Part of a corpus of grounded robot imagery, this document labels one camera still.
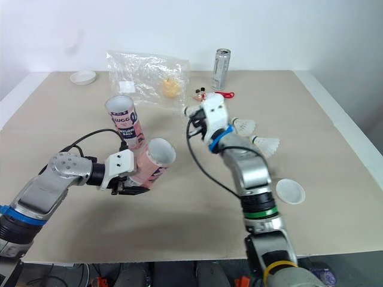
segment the red object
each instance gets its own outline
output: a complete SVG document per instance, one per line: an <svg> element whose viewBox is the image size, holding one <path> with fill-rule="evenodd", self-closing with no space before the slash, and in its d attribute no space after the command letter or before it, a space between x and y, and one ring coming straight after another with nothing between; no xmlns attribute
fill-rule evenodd
<svg viewBox="0 0 383 287"><path fill-rule="evenodd" d="M108 281L105 278L96 277L90 284L92 287L108 287Z"/></svg>
<svg viewBox="0 0 383 287"><path fill-rule="evenodd" d="M233 99L234 98L234 92L224 92L224 91L215 91L216 94L221 94L225 99Z"/></svg>
<svg viewBox="0 0 383 287"><path fill-rule="evenodd" d="M234 280L235 287L249 287L250 286L250 279L242 276L239 279Z"/></svg>

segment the table edge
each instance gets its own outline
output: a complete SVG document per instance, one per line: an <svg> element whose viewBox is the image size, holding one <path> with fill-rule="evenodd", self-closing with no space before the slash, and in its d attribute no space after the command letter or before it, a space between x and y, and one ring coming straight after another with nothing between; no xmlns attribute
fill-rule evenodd
<svg viewBox="0 0 383 287"><path fill-rule="evenodd" d="M0 101L0 130L50 72L30 73Z"/></svg>
<svg viewBox="0 0 383 287"><path fill-rule="evenodd" d="M309 71L296 70L293 72L331 119L334 126L383 190L383 155Z"/></svg>

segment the silver can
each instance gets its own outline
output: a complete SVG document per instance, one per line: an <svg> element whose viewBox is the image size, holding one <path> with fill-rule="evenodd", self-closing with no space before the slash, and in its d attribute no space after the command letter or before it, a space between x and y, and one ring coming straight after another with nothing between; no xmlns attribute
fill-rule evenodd
<svg viewBox="0 0 383 287"><path fill-rule="evenodd" d="M229 49L218 49L215 54L215 63L213 70L213 90L223 89L227 70L229 69L230 55Z"/></svg>

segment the green ring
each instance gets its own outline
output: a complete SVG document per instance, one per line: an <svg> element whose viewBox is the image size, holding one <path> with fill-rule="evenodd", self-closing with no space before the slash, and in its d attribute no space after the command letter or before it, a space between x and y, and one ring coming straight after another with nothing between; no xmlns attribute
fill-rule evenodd
<svg viewBox="0 0 383 287"><path fill-rule="evenodd" d="M276 206L275 206L272 209L268 209L268 210L260 211L260 212L251 212L251 213L244 212L244 215L246 218L254 219L254 218L263 218L266 216L270 216L270 215L273 215L277 212L278 212L278 208L276 208Z"/></svg>

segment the purple object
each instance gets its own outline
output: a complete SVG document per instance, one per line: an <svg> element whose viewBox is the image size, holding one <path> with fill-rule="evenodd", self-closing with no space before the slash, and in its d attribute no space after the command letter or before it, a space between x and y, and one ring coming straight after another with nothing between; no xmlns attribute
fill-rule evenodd
<svg viewBox="0 0 383 287"><path fill-rule="evenodd" d="M318 277L326 286L335 286L335 275L327 268L310 268L312 274Z"/></svg>

